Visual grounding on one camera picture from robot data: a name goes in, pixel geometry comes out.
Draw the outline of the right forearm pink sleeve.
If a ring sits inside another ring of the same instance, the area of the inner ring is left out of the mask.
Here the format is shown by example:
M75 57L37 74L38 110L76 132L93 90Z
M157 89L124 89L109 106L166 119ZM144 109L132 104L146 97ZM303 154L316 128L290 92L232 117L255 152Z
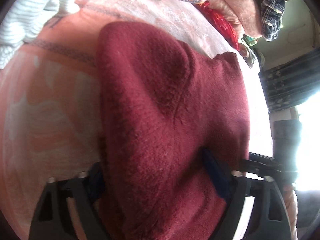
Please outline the right forearm pink sleeve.
M298 200L297 195L292 185L285 185L284 188L284 203L286 206L287 214L289 217L289 223L291 228L291 238L294 240L298 239L297 234L297 215L298 215Z

